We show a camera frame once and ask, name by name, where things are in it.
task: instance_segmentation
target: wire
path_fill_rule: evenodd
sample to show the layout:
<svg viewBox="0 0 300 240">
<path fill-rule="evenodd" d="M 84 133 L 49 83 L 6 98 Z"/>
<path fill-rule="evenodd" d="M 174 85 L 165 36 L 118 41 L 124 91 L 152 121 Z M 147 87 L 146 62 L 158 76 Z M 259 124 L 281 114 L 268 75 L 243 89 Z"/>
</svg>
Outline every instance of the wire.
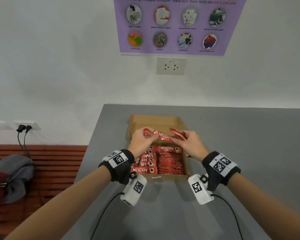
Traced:
<svg viewBox="0 0 300 240">
<path fill-rule="evenodd" d="M 18 132 L 18 142 L 19 142 L 19 145 L 20 145 L 21 149 L 23 150 L 23 153 L 26 154 L 26 151 L 23 149 L 23 147 L 21 145 L 21 142 L 20 142 L 20 139 L 19 139 L 19 134 L 20 134 L 20 132 Z"/>
<path fill-rule="evenodd" d="M 31 159 L 30 153 L 29 153 L 29 151 L 28 151 L 28 149 L 27 149 L 27 147 L 26 147 L 26 136 L 27 136 L 27 133 L 25 133 L 25 135 L 24 135 L 24 138 L 23 138 L 23 145 L 24 145 L 24 149 L 25 149 L 25 151 L 26 151 L 28 157 Z"/>
<path fill-rule="evenodd" d="M 241 230 L 240 230 L 239 222 L 238 222 L 238 220 L 237 220 L 236 214 L 235 214 L 234 210 L 232 209 L 231 205 L 230 205 L 230 204 L 229 204 L 229 203 L 228 203 L 228 202 L 227 202 L 227 201 L 226 201 L 224 198 L 222 198 L 222 197 L 221 197 L 221 196 L 219 196 L 219 195 L 216 195 L 216 194 L 211 194 L 211 196 L 218 197 L 218 198 L 222 199 L 224 202 L 226 202 L 226 203 L 227 203 L 227 205 L 230 207 L 230 209 L 231 209 L 231 211 L 232 211 L 232 213 L 233 213 L 233 215 L 234 215 L 235 221 L 237 222 L 237 226 L 238 226 L 238 230 L 239 230 L 239 233 L 240 233 L 241 239 L 242 239 L 242 240 L 244 240 L 244 238 L 242 237 Z"/>
<path fill-rule="evenodd" d="M 107 207 L 110 205 L 110 203 L 111 203 L 118 195 L 124 195 L 124 192 L 117 193 L 115 196 L 113 196 L 113 198 L 110 200 L 110 202 L 106 205 L 106 207 L 104 208 L 104 210 L 103 210 L 103 212 L 102 212 L 102 214 L 101 214 L 101 216 L 100 216 L 100 218 L 99 218 L 99 220 L 98 220 L 98 223 L 96 224 L 96 227 L 95 227 L 94 230 L 93 230 L 93 233 L 92 233 L 92 236 L 91 236 L 90 240 L 92 240 L 93 235 L 94 235 L 94 233 L 96 232 L 96 229 L 97 229 L 97 227 L 98 227 L 98 225 L 99 225 L 99 223 L 100 223 L 100 220 L 101 220 L 101 218 L 102 218 L 104 212 L 106 211 Z"/>
</svg>

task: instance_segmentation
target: black glove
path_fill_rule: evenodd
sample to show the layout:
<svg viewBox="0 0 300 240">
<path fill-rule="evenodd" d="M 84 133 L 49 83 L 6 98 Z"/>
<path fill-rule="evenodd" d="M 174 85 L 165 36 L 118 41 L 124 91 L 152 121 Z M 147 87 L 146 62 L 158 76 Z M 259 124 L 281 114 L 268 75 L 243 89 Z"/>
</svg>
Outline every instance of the black glove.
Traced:
<svg viewBox="0 0 300 240">
<path fill-rule="evenodd" d="M 241 172 L 235 162 L 216 151 L 207 155 L 202 161 L 202 165 L 208 173 L 209 191 L 215 191 L 220 183 L 227 186 L 232 175 Z"/>
<path fill-rule="evenodd" d="M 118 181 L 127 185 L 130 178 L 131 164 L 134 162 L 133 154 L 126 149 L 114 151 L 102 159 L 99 167 L 104 165 L 111 174 L 111 181 Z"/>
</svg>

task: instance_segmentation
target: wall switch plate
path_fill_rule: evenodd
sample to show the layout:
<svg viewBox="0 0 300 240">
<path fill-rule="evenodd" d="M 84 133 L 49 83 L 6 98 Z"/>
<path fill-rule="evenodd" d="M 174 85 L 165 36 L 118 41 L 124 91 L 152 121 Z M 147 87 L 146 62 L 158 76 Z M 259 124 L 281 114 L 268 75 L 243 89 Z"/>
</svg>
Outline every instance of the wall switch plate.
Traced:
<svg viewBox="0 0 300 240">
<path fill-rule="evenodd" d="M 186 59 L 167 59 L 158 58 L 157 74 L 158 75 L 184 75 Z"/>
<path fill-rule="evenodd" d="M 39 125 L 35 122 L 35 121 L 31 121 L 31 120 L 15 120 L 14 121 L 16 127 L 18 128 L 19 125 L 31 125 L 32 126 L 32 131 L 40 131 L 40 127 Z"/>
<path fill-rule="evenodd" d="M 13 130 L 13 128 L 6 121 L 0 121 L 0 130 Z"/>
</svg>

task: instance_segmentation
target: cardboard box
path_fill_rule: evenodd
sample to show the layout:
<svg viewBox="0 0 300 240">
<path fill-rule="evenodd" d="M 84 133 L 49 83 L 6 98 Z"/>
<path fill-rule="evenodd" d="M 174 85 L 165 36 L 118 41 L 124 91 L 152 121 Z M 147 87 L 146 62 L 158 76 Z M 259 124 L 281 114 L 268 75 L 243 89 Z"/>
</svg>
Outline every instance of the cardboard box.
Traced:
<svg viewBox="0 0 300 240">
<path fill-rule="evenodd" d="M 152 129 L 158 130 L 160 132 L 166 133 L 168 135 L 174 135 L 170 132 L 169 128 L 175 128 L 178 130 L 186 130 L 186 126 L 180 119 L 180 117 L 175 116 L 152 116 L 152 115 L 140 115 L 140 114 L 132 114 L 129 116 L 129 130 L 128 134 L 130 140 L 132 138 L 133 133 L 140 128 L 143 127 L 151 127 Z M 162 141 L 162 140 L 155 140 L 154 145 L 167 145 L 167 146 L 176 146 L 175 143 Z M 144 177 L 147 179 L 151 178 L 160 178 L 164 180 L 186 180 L 189 175 L 189 166 L 188 166 L 188 158 L 186 157 L 186 152 L 182 150 L 182 157 L 185 167 L 185 174 L 186 175 L 171 175 L 171 174 L 143 174 Z"/>
</svg>

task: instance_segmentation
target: gray countertop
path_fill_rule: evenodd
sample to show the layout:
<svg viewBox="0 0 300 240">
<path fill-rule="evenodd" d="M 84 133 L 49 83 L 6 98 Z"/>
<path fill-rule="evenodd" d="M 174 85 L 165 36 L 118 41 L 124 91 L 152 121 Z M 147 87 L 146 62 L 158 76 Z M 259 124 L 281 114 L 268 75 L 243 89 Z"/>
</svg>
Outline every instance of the gray countertop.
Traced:
<svg viewBox="0 0 300 240">
<path fill-rule="evenodd" d="M 242 175 L 300 214 L 300 109 L 188 107 L 105 104 L 76 181 L 94 171 L 101 159 L 128 145 L 131 114 L 179 116 L 200 135 L 210 151 L 235 161 Z M 205 173 L 189 160 L 192 174 Z M 92 203 L 64 240 L 90 239 L 102 210 L 124 189 L 112 182 Z M 240 202 L 223 185 L 214 192 L 236 212 L 247 239 L 269 239 Z M 148 180 L 135 207 L 119 198 L 106 210 L 94 239 L 239 239 L 231 210 L 216 198 L 196 201 L 187 181 Z"/>
</svg>

